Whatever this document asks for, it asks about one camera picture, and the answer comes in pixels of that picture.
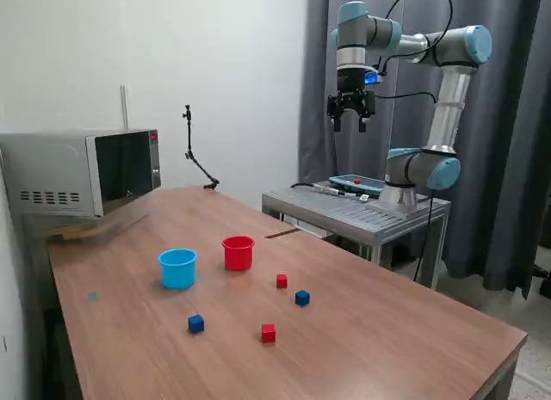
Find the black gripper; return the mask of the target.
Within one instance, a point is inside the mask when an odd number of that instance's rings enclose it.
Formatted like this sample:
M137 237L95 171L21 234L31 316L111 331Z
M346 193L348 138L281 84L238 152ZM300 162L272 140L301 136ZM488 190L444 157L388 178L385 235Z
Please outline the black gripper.
M329 95L326 114L333 123L333 131L341 131L341 117L345 109L357 110L358 131L367 131L368 119L376 113L376 96L364 91L365 69L349 67L337 70L337 95Z

